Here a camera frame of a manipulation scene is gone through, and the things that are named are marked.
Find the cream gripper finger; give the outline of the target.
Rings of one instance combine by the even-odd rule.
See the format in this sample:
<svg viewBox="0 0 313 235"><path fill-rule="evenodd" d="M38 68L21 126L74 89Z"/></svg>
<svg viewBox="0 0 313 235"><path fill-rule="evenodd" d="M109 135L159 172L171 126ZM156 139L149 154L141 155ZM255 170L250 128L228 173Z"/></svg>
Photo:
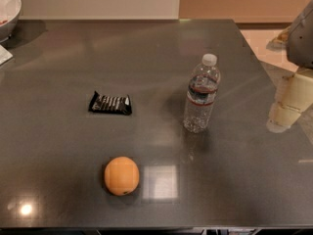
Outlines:
<svg viewBox="0 0 313 235"><path fill-rule="evenodd" d="M299 68L279 78L267 128L274 133L290 129L313 104L313 70Z"/></svg>

